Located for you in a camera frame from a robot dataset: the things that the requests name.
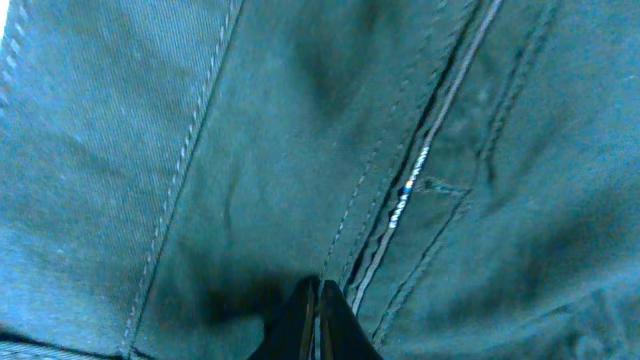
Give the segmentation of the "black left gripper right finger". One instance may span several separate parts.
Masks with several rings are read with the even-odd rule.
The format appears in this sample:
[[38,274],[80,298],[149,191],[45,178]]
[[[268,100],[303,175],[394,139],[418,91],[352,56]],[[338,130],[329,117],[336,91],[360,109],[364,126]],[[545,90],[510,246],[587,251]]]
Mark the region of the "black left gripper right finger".
[[319,321],[322,360],[383,360],[333,280],[324,283]]

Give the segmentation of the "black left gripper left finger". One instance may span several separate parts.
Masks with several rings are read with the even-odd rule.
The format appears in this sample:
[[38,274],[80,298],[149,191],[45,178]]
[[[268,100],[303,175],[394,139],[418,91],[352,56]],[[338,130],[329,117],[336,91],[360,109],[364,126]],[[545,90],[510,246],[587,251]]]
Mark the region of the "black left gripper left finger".
[[302,279],[271,322],[263,341],[248,360],[309,360],[313,358],[316,306],[320,280]]

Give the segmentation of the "black shorts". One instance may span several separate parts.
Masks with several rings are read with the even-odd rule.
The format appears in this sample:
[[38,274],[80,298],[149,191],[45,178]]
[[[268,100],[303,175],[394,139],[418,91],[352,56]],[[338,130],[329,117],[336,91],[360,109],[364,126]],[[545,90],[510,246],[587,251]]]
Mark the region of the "black shorts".
[[336,283],[386,359],[639,355],[639,5],[12,1],[1,355],[244,359]]

